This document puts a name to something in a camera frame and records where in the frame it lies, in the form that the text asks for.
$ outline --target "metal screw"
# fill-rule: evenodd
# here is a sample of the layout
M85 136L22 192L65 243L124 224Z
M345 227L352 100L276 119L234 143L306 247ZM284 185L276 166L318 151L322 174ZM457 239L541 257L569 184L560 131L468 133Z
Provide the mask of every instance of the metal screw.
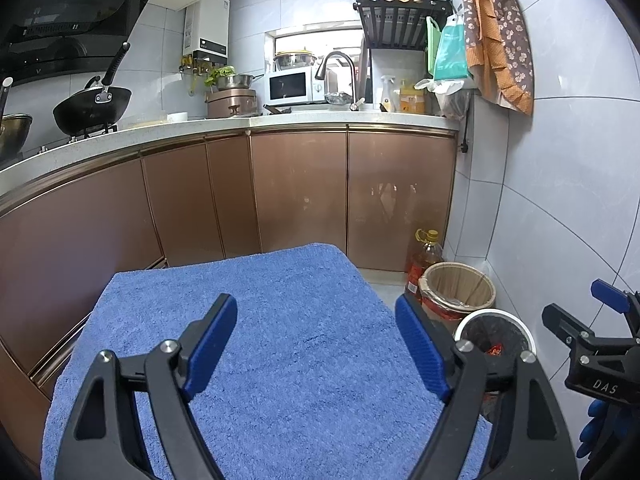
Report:
M113 359L113 354L108 350L102 350L99 355L103 363L108 363L109 361L111 361L111 359Z
M474 349L474 344L471 341L467 341L466 339L461 339L456 343L456 348L466 354Z
M160 349L165 354L172 354L177 350L177 348L178 348L178 343L175 342L173 339L167 339L166 341L162 341L160 343Z
M536 355L529 350L525 350L521 353L520 358L529 365L536 362Z

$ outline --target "faucet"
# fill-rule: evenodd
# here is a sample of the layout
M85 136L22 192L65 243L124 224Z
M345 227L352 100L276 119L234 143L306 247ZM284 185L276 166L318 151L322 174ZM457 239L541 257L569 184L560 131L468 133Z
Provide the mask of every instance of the faucet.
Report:
M353 64L353 61L349 56L347 56L344 52L340 50L334 50L324 56L322 60L322 64L320 68L318 68L318 72L316 72L316 79L324 80L326 77L326 64L332 57L341 57L346 60L349 68L351 69L351 106L350 109L353 112L358 111L358 107L364 102L364 99L357 100L356 99L356 66Z

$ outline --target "dish rack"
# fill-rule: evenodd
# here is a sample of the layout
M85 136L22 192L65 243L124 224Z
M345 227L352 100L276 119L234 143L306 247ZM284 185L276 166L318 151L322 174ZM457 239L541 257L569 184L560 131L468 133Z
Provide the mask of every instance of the dish rack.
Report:
M424 50L427 17L442 29L453 14L450 1L354 0L368 48Z

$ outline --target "blue gripper pad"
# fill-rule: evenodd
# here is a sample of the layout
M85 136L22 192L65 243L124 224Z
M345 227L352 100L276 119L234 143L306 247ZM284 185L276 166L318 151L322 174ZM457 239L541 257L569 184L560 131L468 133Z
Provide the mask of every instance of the blue gripper pad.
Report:
M209 384L220 356L225 350L226 343L236 326L238 319L238 304L236 298L229 296L218 311L218 314L206 327L202 338L191 354L188 365L187 380L182 391L188 398L193 399L204 391Z
M396 325L424 386L440 400L448 399L451 388L445 378L442 356L404 296L396 301Z
M607 306L610 306L613 310L619 314L629 312L629 302L626 298L626 294L621 290L618 290L609 283L602 280L596 280L591 283L591 295L600 300Z

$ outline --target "green vegetable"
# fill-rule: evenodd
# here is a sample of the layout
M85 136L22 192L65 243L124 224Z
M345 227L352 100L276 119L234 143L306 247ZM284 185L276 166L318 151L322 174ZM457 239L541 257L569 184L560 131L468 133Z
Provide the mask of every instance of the green vegetable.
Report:
M214 68L209 72L209 75L204 80L205 86L213 86L219 77L227 77L230 75L236 75L236 69L231 65L223 66L221 68Z

